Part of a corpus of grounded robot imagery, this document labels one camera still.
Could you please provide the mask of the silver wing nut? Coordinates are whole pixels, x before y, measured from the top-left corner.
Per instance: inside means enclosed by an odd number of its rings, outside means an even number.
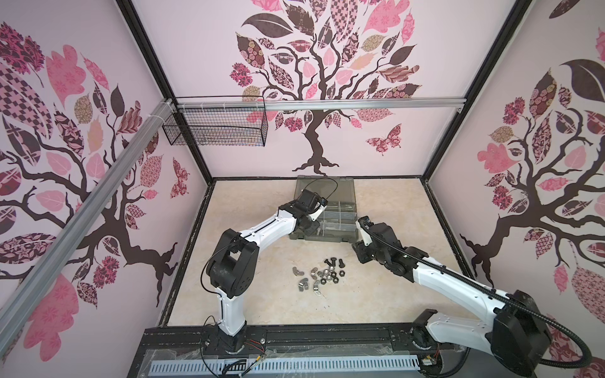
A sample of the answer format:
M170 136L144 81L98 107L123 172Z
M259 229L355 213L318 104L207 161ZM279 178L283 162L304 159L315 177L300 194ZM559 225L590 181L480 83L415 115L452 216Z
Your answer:
M304 292L307 291L309 289L309 280L307 278L303 278L299 283L298 283L298 288L300 292Z
M316 296L318 296L319 298L323 297L323 294L321 292L321 282L320 281L315 281L314 285L313 285L313 292Z

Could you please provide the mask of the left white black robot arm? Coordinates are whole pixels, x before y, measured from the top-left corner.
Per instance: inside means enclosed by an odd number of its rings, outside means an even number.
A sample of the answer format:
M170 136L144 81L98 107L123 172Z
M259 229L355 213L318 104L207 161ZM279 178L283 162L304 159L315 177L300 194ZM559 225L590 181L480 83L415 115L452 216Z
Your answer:
M328 204L327 198L304 189L260 224L240 232L229 228L222 233L202 276L209 278L211 291L219 301L218 343L226 351L235 354L244 347L244 294L255 277L259 255L295 231L315 232Z

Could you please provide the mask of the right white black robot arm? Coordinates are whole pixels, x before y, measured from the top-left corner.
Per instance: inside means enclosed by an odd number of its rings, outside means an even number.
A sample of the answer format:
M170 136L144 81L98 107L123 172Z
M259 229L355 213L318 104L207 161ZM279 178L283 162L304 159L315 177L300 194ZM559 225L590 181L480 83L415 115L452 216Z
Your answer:
M362 264L377 261L395 276L436 291L475 316L466 319L425 311L419 321L431 340L491 354L518 376L534 374L552 337L530 295L488 288L462 276L423 250L402 246L386 223L361 217L356 226L362 239L353 249Z

